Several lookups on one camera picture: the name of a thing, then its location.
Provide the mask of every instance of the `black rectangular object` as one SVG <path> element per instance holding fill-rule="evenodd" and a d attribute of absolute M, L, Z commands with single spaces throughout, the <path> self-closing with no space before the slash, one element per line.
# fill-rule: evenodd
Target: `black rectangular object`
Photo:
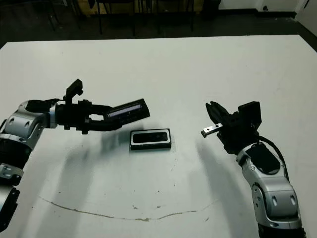
<path fill-rule="evenodd" d="M 171 148 L 169 129 L 133 130 L 130 133 L 130 149 Z"/>
<path fill-rule="evenodd" d="M 122 125 L 150 116 L 144 99 L 112 108 L 106 115 L 107 121 L 118 120 Z"/>

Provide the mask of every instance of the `dark floor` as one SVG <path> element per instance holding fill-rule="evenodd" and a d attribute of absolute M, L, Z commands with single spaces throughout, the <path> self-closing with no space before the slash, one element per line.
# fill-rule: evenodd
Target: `dark floor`
<path fill-rule="evenodd" d="M 0 48 L 12 41 L 131 39 L 236 35 L 299 34 L 316 51 L 317 37 L 290 17 L 256 17 L 254 14 L 218 15 L 213 20 L 194 16 L 194 31 L 186 14 L 161 17 L 161 33 L 157 31 L 154 15 L 136 15 L 136 35 L 132 35 L 131 18 L 126 15 L 103 17 L 103 34 L 99 33 L 95 16 L 79 20 L 80 29 L 69 7 L 54 5 L 60 24 L 51 16 L 56 30 L 53 31 L 48 16 L 39 3 L 0 8 Z"/>

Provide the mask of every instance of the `black chair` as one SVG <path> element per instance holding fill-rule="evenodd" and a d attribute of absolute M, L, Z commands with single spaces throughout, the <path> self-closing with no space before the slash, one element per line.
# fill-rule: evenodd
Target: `black chair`
<path fill-rule="evenodd" d="M 102 25 L 101 25 L 101 14 L 100 14 L 100 3 L 104 5 L 105 11 L 107 14 L 111 14 L 111 4 L 112 3 L 131 3 L 132 4 L 132 33 L 133 36 L 135 35 L 135 22 L 134 22 L 134 15 L 135 15 L 135 6 L 134 6 L 134 0 L 96 0 L 97 2 L 97 9 L 98 9 L 98 17 L 99 17 L 99 30 L 100 34 L 103 33 Z"/>
<path fill-rule="evenodd" d="M 180 10 L 180 1 L 177 0 L 177 12 L 179 13 Z M 186 6 L 186 13 L 189 13 L 189 4 L 191 2 L 191 21 L 190 21 L 190 28 L 191 31 L 194 30 L 194 0 L 187 0 L 187 6 Z M 156 2 L 156 13 L 157 13 L 157 24 L 158 24 L 158 33 L 160 34 L 160 20 L 159 20 L 159 0 Z"/>
<path fill-rule="evenodd" d="M 44 10 L 47 13 L 47 16 L 48 16 L 49 22 L 51 24 L 51 27 L 55 31 L 55 27 L 54 27 L 54 24 L 52 22 L 52 18 L 51 18 L 51 13 L 50 13 L 49 7 L 52 9 L 53 16 L 54 16 L 54 18 L 55 18 L 57 23 L 59 23 L 59 20 L 57 18 L 57 15 L 56 15 L 52 0 L 0 0 L 0 8 L 14 7 L 14 6 L 19 6 L 19 5 L 24 5 L 26 3 L 42 3 L 43 4 L 43 8 L 44 8 Z"/>

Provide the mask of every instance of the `white table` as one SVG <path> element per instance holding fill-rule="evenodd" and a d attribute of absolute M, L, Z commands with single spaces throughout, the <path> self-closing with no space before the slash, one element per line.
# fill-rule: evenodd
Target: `white table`
<path fill-rule="evenodd" d="M 46 130 L 1 237 L 257 237 L 235 157 L 200 134 L 212 124 L 211 100 L 230 112 L 260 101 L 260 133 L 282 151 L 308 237 L 317 234 L 317 54 L 301 37 L 8 43 L 0 118 L 25 100 L 62 97 L 76 78 L 80 99 L 117 106 L 144 98 L 151 117 L 114 132 Z M 131 130 L 165 127 L 171 151 L 129 152 Z"/>

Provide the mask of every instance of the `brown stain line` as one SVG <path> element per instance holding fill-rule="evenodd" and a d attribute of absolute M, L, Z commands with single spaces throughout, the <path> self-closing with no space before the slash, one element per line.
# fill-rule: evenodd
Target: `brown stain line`
<path fill-rule="evenodd" d="M 59 207 L 59 208 L 62 208 L 62 209 L 65 209 L 65 210 L 68 210 L 68 211 L 74 211 L 74 212 L 79 212 L 79 213 L 84 213 L 84 214 L 88 214 L 88 215 L 93 215 L 93 216 L 99 216 L 99 217 L 106 217 L 106 218 L 112 218 L 112 219 L 118 219 L 118 220 L 128 220 L 128 221 L 141 221 L 141 222 L 149 222 L 150 220 L 161 220 L 163 218 L 166 218 L 166 217 L 170 217 L 170 216 L 176 216 L 176 215 L 181 215 L 181 214 L 185 214 L 185 213 L 192 213 L 192 212 L 200 212 L 200 211 L 204 211 L 205 209 L 207 209 L 208 207 L 210 207 L 212 204 L 218 202 L 218 200 L 216 200 L 215 202 L 209 204 L 208 206 L 204 207 L 202 210 L 200 211 L 197 211 L 197 210 L 193 210 L 193 211 L 185 211 L 185 212 L 177 212 L 177 213 L 172 213 L 172 214 L 168 214 L 168 215 L 165 215 L 165 216 L 162 216 L 162 217 L 159 217 L 159 218 L 122 218 L 122 217 L 113 217 L 113 216 L 108 216 L 108 215 L 103 215 L 103 214 L 98 214 L 98 213 L 93 213 L 93 212 L 85 212 L 85 211 L 81 211 L 81 210 L 77 210 L 77 209 L 71 209 L 69 207 L 64 207 L 64 206 L 61 206 L 61 205 L 58 205 L 54 202 L 51 202 L 51 201 L 48 201 L 46 200 L 45 198 L 42 198 L 41 196 L 39 196 L 40 199 L 42 199 L 43 201 L 46 201 L 56 207 Z"/>

